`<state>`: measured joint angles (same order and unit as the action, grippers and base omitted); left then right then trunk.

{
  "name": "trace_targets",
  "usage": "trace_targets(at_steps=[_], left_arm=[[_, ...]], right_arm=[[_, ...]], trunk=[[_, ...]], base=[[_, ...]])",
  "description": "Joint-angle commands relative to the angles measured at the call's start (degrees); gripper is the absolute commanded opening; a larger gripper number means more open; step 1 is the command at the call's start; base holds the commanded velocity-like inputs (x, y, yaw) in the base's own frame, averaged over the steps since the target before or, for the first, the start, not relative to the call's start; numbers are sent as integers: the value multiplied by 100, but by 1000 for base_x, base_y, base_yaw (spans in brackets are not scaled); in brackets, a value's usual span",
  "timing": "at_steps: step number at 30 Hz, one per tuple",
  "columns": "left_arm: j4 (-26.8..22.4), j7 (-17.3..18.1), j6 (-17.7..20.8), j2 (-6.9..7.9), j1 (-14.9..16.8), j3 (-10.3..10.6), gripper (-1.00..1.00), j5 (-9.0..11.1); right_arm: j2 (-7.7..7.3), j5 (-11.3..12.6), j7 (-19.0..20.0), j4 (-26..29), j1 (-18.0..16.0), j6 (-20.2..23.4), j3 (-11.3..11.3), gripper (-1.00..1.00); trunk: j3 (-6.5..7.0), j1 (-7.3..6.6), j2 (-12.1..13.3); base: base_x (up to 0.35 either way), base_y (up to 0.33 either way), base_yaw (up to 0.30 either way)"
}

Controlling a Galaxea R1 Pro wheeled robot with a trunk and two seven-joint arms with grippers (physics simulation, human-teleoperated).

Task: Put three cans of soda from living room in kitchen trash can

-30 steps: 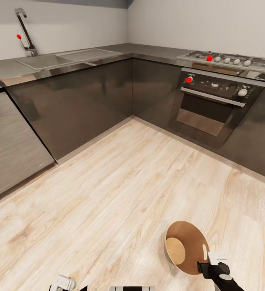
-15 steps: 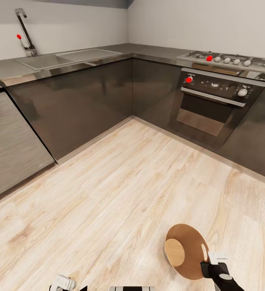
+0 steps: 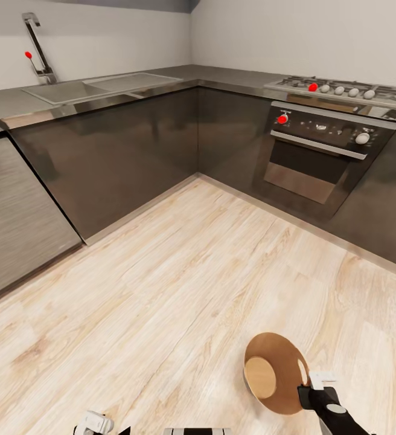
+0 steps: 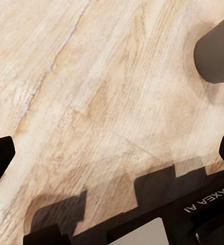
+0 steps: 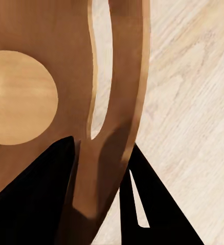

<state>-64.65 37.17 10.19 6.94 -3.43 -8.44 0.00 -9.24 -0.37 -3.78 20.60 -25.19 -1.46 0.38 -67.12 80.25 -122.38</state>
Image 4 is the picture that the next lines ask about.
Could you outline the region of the trash can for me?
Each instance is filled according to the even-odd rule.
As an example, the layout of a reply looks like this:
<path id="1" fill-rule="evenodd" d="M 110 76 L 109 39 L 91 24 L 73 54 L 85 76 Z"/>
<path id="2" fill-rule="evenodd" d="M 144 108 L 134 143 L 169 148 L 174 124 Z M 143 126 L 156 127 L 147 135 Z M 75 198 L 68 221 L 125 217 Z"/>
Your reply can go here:
<path id="1" fill-rule="evenodd" d="M 198 40 L 193 57 L 206 81 L 224 83 L 224 19 Z"/>

